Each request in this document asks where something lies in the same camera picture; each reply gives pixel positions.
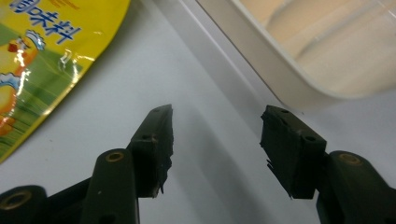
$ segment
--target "white table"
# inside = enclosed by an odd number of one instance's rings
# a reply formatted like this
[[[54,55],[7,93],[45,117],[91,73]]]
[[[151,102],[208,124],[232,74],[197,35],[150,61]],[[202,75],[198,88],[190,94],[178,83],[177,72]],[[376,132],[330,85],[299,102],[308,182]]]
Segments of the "white table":
[[[150,109],[174,108],[165,194],[141,199],[141,223],[319,223],[316,201],[291,200],[259,142],[266,105],[283,106],[193,0],[133,1],[110,47],[63,103],[0,165],[0,191],[48,195],[91,176],[126,147]],[[396,91],[319,111],[291,110],[327,151],[368,159],[396,187]]]

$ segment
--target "cartoon illustration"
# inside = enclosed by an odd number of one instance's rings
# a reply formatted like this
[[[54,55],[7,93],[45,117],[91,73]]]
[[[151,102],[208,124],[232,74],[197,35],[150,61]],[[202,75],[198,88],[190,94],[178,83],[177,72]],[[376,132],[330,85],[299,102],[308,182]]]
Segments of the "cartoon illustration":
[[[24,37],[0,46],[0,135],[12,130],[10,124],[15,120],[8,118],[7,113],[15,107],[21,77],[26,67],[44,46],[43,38],[32,30],[26,31]]]

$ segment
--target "yellow snack bag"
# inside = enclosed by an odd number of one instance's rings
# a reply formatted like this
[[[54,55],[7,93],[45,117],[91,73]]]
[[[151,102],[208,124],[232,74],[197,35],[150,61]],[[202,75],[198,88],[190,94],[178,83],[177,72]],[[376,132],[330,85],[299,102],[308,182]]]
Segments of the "yellow snack bag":
[[[117,32],[129,0],[0,0],[0,162]]]

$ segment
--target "white container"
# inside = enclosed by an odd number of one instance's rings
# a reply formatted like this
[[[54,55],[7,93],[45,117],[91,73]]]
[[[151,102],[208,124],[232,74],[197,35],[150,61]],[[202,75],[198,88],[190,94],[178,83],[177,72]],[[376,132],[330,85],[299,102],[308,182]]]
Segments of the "white container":
[[[396,86],[394,0],[197,2],[285,105],[322,107]]]

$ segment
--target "black plastic part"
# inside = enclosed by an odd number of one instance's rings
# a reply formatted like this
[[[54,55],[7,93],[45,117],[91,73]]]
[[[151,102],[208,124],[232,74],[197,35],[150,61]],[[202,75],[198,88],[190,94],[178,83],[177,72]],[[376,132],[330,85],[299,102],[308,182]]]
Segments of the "black plastic part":
[[[92,223],[139,223],[133,160],[128,150],[109,150],[96,161],[80,221]]]
[[[49,197],[51,224],[79,223],[90,181],[88,178]]]
[[[39,186],[11,189],[0,195],[1,224],[48,223],[46,191]]]
[[[268,167],[290,197],[312,199],[326,141],[283,108],[268,105],[262,120]]]
[[[370,162],[351,152],[334,151],[326,168],[345,224],[396,223],[394,189]]]
[[[127,147],[134,156],[136,193],[139,198],[154,198],[172,166],[173,154],[172,106],[151,110]]]

